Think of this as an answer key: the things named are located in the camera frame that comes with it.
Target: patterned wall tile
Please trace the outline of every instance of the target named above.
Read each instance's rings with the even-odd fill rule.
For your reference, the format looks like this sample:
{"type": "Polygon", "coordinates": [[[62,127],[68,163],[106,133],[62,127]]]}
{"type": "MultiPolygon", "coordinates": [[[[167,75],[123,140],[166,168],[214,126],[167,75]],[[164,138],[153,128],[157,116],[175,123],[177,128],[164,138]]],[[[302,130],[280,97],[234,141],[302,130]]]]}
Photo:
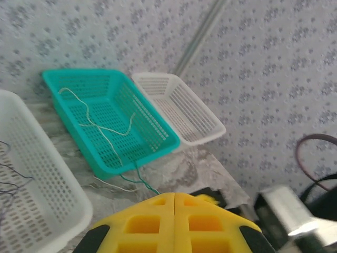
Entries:
{"type": "MultiPolygon", "coordinates": [[[[231,1],[183,79],[226,125],[208,146],[252,197],[310,181],[293,157],[305,134],[336,136],[337,2],[231,1]]],[[[336,172],[337,149],[312,141],[302,158],[336,172]]]]}
{"type": "Polygon", "coordinates": [[[87,67],[170,71],[208,0],[0,1],[0,88],[25,100],[49,91],[40,72],[87,67]]]}

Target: yellow foam block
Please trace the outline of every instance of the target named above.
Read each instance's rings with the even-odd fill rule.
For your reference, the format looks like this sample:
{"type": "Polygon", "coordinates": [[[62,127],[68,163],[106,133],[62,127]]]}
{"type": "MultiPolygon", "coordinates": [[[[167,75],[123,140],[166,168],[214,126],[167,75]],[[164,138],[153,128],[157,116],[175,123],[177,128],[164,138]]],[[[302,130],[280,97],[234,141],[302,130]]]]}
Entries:
{"type": "Polygon", "coordinates": [[[98,223],[109,225],[97,253],[168,253],[174,250],[174,193],[145,200],[98,223]]]}
{"type": "Polygon", "coordinates": [[[185,193],[174,198],[174,253],[251,252],[239,227],[249,220],[185,193]]]}
{"type": "Polygon", "coordinates": [[[240,226],[254,223],[185,193],[164,193],[96,223],[109,225],[97,253],[246,253],[240,226]]]}

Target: plastic basket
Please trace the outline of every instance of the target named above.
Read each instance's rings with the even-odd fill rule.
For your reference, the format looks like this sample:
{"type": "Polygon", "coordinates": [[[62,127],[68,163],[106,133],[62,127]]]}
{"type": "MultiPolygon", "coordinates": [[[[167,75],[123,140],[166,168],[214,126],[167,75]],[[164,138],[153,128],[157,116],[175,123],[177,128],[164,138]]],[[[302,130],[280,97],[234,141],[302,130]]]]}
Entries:
{"type": "MultiPolygon", "coordinates": [[[[25,103],[0,90],[0,108],[0,140],[11,146],[8,152],[8,146],[0,143],[0,163],[34,178],[9,207],[8,195],[0,195],[0,208],[6,210],[0,252],[59,252],[89,225],[91,203],[25,103]]],[[[0,166],[0,178],[18,186],[27,182],[5,166],[0,166]]]]}
{"type": "Polygon", "coordinates": [[[117,70],[49,70],[43,77],[52,91],[55,109],[86,157],[95,175],[108,179],[170,153],[179,138],[133,82],[117,70]],[[87,103],[90,119],[100,126],[125,133],[118,135],[89,124],[86,106],[61,88],[69,88],[87,103]]]}
{"type": "Polygon", "coordinates": [[[226,132],[225,126],[178,76],[136,73],[133,81],[177,132],[181,145],[174,152],[204,144],[226,132]]]}

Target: wire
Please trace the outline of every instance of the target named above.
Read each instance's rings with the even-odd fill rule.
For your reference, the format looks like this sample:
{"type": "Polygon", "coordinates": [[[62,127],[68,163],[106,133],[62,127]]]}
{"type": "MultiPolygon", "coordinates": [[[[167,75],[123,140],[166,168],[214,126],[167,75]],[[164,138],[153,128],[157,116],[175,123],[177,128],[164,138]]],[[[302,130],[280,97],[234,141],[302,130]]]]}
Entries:
{"type": "Polygon", "coordinates": [[[131,183],[143,183],[149,190],[153,191],[155,194],[157,195],[160,195],[160,192],[156,189],[154,189],[151,185],[149,185],[142,177],[141,177],[141,173],[139,171],[139,168],[137,166],[137,164],[135,163],[135,168],[136,168],[136,171],[137,171],[137,175],[140,179],[140,181],[134,181],[134,180],[131,180],[131,179],[128,179],[126,177],[124,177],[122,174],[120,174],[121,178],[123,178],[125,181],[128,181],[128,182],[131,182],[131,183]]]}
{"type": "Polygon", "coordinates": [[[126,131],[125,133],[119,133],[119,132],[117,132],[117,131],[115,131],[115,130],[113,130],[113,129],[106,128],[106,127],[104,127],[104,126],[97,125],[96,123],[92,122],[91,119],[90,119],[89,106],[88,106],[88,104],[85,103],[84,101],[82,101],[82,100],[81,100],[81,99],[80,99],[80,98],[79,98],[79,97],[78,97],[72,90],[70,90],[69,88],[64,87],[64,88],[60,89],[60,90],[58,91],[58,93],[61,94],[61,93],[64,92],[64,91],[69,91],[70,93],[72,93],[72,94],[75,96],[75,98],[76,98],[77,100],[79,100],[82,104],[84,104],[85,107],[86,107],[86,118],[87,118],[87,120],[90,122],[91,125],[84,125],[84,124],[79,124],[79,125],[80,125],[81,127],[92,127],[92,126],[97,127],[97,129],[99,130],[99,132],[101,133],[101,135],[107,140],[107,142],[109,143],[111,149],[114,151],[115,155],[116,155],[117,158],[119,159],[120,164],[123,166],[123,161],[122,161],[120,155],[119,155],[119,154],[117,153],[117,151],[115,150],[115,148],[114,148],[114,146],[112,145],[112,143],[111,143],[111,141],[109,140],[109,138],[103,133],[102,129],[108,130],[108,131],[111,131],[111,132],[114,132],[114,133],[117,133],[117,134],[122,135],[122,136],[127,136],[127,135],[130,133],[130,131],[131,131],[132,120],[133,120],[133,118],[135,117],[136,113],[133,113],[133,114],[131,115],[131,117],[130,117],[130,123],[129,123],[129,125],[128,125],[127,131],[126,131]]]}
{"type": "Polygon", "coordinates": [[[7,151],[6,153],[0,155],[0,157],[4,157],[5,155],[8,155],[8,153],[11,151],[11,145],[9,145],[8,143],[4,142],[4,141],[0,141],[0,143],[3,143],[7,146],[7,151]]]}
{"type": "Polygon", "coordinates": [[[106,184],[107,186],[115,187],[115,188],[120,189],[120,190],[122,190],[122,191],[126,191],[126,192],[135,192],[135,191],[138,191],[138,190],[139,190],[138,188],[133,189],[133,190],[127,190],[127,189],[124,189],[124,188],[122,188],[122,187],[115,186],[115,185],[113,185],[113,184],[107,183],[107,182],[103,181],[102,179],[99,179],[99,178],[97,178],[97,177],[95,177],[95,176],[94,176],[94,178],[95,178],[96,180],[98,180],[99,182],[102,182],[102,183],[106,184]]]}
{"type": "Polygon", "coordinates": [[[92,120],[90,119],[90,114],[89,114],[89,106],[88,106],[88,104],[87,103],[85,103],[84,101],[82,101],[71,89],[69,89],[69,88],[62,88],[62,89],[60,89],[59,91],[58,91],[58,93],[59,94],[61,94],[62,92],[64,92],[64,91],[69,91],[70,93],[72,93],[73,95],[74,95],[74,97],[77,99],[77,100],[79,100],[82,104],[84,104],[85,105],[85,107],[86,107],[86,118],[87,118],[87,120],[90,122],[90,125],[85,125],[85,124],[80,124],[80,126],[82,126],[82,127],[92,127],[92,126],[96,126],[96,127],[98,127],[98,128],[101,128],[101,129],[104,129],[104,130],[108,130],[108,131],[111,131],[111,132],[114,132],[114,133],[116,133],[116,134],[119,134],[119,135],[123,135],[123,136],[126,136],[126,135],[128,135],[129,133],[130,133],[130,131],[131,131],[131,125],[132,125],[132,120],[133,120],[133,118],[135,117],[135,115],[136,115],[136,113],[133,113],[132,115],[131,115],[131,117],[130,117],[130,123],[129,123],[129,126],[128,126],[128,129],[127,129],[127,131],[125,132],[125,133],[120,133],[120,132],[117,132],[116,130],[113,130],[113,129],[111,129],[111,128],[106,128],[106,127],[104,127],[104,126],[101,126],[101,125],[97,125],[96,123],[94,123],[94,122],[92,122],[92,120]]]}
{"type": "Polygon", "coordinates": [[[7,214],[7,212],[9,211],[9,209],[11,208],[13,202],[14,202],[14,199],[15,199],[15,196],[17,195],[17,193],[23,188],[25,187],[27,184],[29,184],[31,181],[34,180],[33,177],[26,177],[24,175],[22,175],[20,172],[16,171],[14,168],[6,165],[6,164],[0,164],[0,166],[3,166],[3,167],[7,167],[9,168],[10,170],[12,170],[13,172],[15,172],[16,174],[20,175],[21,177],[25,178],[25,179],[29,179],[27,182],[25,182],[23,185],[21,186],[18,186],[14,183],[9,183],[9,182],[0,182],[0,184],[6,184],[6,185],[10,185],[10,186],[15,186],[16,189],[10,189],[10,190],[0,190],[0,195],[2,194],[8,194],[10,195],[10,197],[8,197],[2,208],[1,208],[1,211],[0,211],[0,231],[1,231],[1,224],[2,224],[2,221],[5,219],[5,216],[7,214]]]}
{"type": "Polygon", "coordinates": [[[323,133],[314,133],[314,134],[309,134],[305,137],[303,137],[302,139],[300,139],[297,144],[296,144],[296,148],[295,148],[295,159],[296,162],[298,163],[300,169],[303,171],[303,173],[310,178],[315,184],[317,184],[319,187],[321,187],[322,189],[329,191],[329,189],[327,187],[325,187],[324,185],[322,185],[320,182],[317,181],[317,179],[315,179],[305,168],[305,166],[303,165],[303,163],[300,160],[300,147],[301,145],[308,141],[308,140],[323,140],[323,141],[327,141],[329,143],[335,144],[337,145],[337,138],[327,135],[327,134],[323,134],[323,133]]]}
{"type": "MultiPolygon", "coordinates": [[[[86,107],[86,118],[88,120],[88,122],[90,123],[90,125],[85,125],[85,124],[79,124],[81,127],[92,127],[92,126],[95,126],[98,128],[98,130],[100,131],[100,133],[102,134],[102,136],[107,140],[107,142],[109,143],[109,145],[111,146],[111,149],[114,151],[114,153],[116,154],[116,156],[118,157],[121,165],[123,166],[123,161],[121,159],[121,157],[118,155],[117,151],[115,150],[114,146],[112,145],[111,141],[108,139],[108,137],[103,133],[102,129],[104,130],[108,130],[108,131],[111,131],[111,132],[114,132],[114,133],[117,133],[119,135],[123,135],[123,136],[126,136],[130,133],[131,131],[131,125],[132,125],[132,120],[133,118],[135,117],[136,113],[133,113],[130,117],[130,123],[129,123],[129,126],[128,126],[128,129],[125,133],[119,133],[113,129],[110,129],[110,128],[106,128],[104,126],[101,126],[101,125],[97,125],[96,123],[92,122],[92,120],[90,119],[90,110],[89,110],[89,106],[87,103],[85,103],[84,101],[82,101],[71,89],[67,88],[67,87],[64,87],[64,88],[61,88],[58,93],[61,94],[62,92],[64,91],[69,91],[70,93],[72,93],[74,95],[74,97],[79,100],[82,104],[85,105],[86,107]]],[[[141,174],[140,174],[140,171],[137,167],[137,164],[135,163],[135,168],[137,170],[137,174],[138,174],[138,177],[140,179],[140,181],[133,181],[133,180],[130,180],[130,179],[127,179],[125,178],[123,175],[120,175],[124,180],[128,181],[128,182],[131,182],[131,183],[143,183],[149,190],[153,191],[154,193],[156,194],[160,194],[156,189],[152,188],[142,177],[141,177],[141,174]]],[[[107,182],[104,182],[103,180],[99,179],[99,178],[96,178],[98,179],[99,181],[109,185],[109,186],[112,186],[112,187],[116,187],[116,188],[119,188],[121,190],[124,190],[124,191],[128,191],[128,190],[125,190],[119,186],[114,186],[113,184],[109,184],[107,182]]]]}
{"type": "Polygon", "coordinates": [[[12,170],[13,172],[15,172],[16,174],[19,174],[21,177],[25,178],[25,179],[34,179],[33,177],[26,177],[24,175],[22,175],[20,172],[16,171],[15,169],[13,169],[12,167],[5,165],[5,164],[0,164],[0,166],[5,166],[7,168],[9,168],[10,170],[12,170]]]}

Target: black rubber part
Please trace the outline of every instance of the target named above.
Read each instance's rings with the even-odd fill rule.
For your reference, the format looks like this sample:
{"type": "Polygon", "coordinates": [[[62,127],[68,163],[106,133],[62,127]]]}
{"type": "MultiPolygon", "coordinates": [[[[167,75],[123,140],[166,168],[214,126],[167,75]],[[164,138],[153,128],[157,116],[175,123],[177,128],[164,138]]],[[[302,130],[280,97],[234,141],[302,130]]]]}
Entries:
{"type": "Polygon", "coordinates": [[[240,231],[252,253],[276,253],[275,249],[259,231],[248,226],[241,226],[240,231]]]}
{"type": "Polygon", "coordinates": [[[242,215],[241,209],[239,207],[234,207],[234,208],[230,208],[230,209],[226,209],[227,211],[235,214],[235,215],[242,215]]]}
{"type": "Polygon", "coordinates": [[[328,253],[314,233],[295,239],[295,244],[301,250],[301,252],[328,253]]]}
{"type": "Polygon", "coordinates": [[[222,196],[221,191],[219,190],[213,191],[210,187],[206,187],[201,190],[190,193],[190,195],[195,197],[201,194],[208,195],[213,199],[215,199],[217,202],[219,202],[217,205],[221,208],[225,208],[227,206],[227,202],[225,198],[222,196]]]}
{"type": "Polygon", "coordinates": [[[97,253],[109,229],[110,226],[101,225],[89,230],[77,245],[73,253],[97,253]]]}

